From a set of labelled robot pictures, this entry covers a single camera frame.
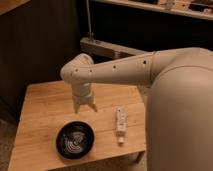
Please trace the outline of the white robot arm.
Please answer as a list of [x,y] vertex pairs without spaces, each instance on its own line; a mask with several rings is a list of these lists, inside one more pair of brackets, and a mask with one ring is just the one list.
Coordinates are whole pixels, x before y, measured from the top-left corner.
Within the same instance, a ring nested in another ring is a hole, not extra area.
[[147,171],[213,171],[213,51],[161,50],[99,64],[81,53],[60,75],[75,108],[93,102],[93,83],[147,87]]

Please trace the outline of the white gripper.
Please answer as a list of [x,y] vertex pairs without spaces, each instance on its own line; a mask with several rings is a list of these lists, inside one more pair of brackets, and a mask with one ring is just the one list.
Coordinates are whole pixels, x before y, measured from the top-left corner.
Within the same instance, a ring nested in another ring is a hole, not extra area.
[[97,106],[94,104],[94,93],[90,83],[79,83],[72,85],[72,98],[76,103],[73,105],[74,112],[78,113],[80,105],[88,104],[95,112],[98,111]]

